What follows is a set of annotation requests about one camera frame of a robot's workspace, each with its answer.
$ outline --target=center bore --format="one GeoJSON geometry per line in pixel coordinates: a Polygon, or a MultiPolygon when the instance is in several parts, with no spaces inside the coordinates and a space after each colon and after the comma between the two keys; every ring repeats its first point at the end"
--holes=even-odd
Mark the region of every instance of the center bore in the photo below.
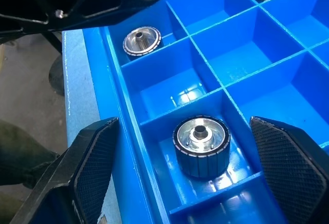
{"type": "Polygon", "coordinates": [[[142,36],[143,36],[143,33],[142,32],[139,31],[139,32],[136,33],[136,37],[137,38],[141,38],[142,36]]]}
{"type": "Polygon", "coordinates": [[[193,135],[197,138],[197,139],[204,139],[207,137],[208,132],[206,130],[206,127],[204,125],[197,125],[194,128],[194,133],[193,135]]]}

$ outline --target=concrete floor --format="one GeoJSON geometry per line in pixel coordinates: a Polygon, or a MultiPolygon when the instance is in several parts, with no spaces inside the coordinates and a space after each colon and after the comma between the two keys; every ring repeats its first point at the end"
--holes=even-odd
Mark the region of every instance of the concrete floor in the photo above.
{"type": "MultiPolygon", "coordinates": [[[[17,46],[6,46],[0,71],[0,119],[61,154],[67,148],[65,100],[48,82],[49,69],[59,53],[40,34],[16,42],[17,46]]],[[[22,185],[0,186],[0,191],[20,200],[30,193],[22,185]]]]}

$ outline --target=blue compartment tray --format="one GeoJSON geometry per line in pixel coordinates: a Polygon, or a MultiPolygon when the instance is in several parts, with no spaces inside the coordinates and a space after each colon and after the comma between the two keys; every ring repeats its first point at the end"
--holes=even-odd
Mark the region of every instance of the blue compartment tray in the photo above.
{"type": "Polygon", "coordinates": [[[328,1],[161,0],[116,26],[84,30],[104,118],[103,81],[114,81],[147,192],[144,223],[286,223],[248,121],[297,126],[329,151],[328,1]],[[133,59],[122,42],[141,26],[157,28],[163,44],[133,59]],[[196,115],[222,119],[232,134],[229,166],[211,180],[184,175],[172,143],[174,128],[196,115]]]}

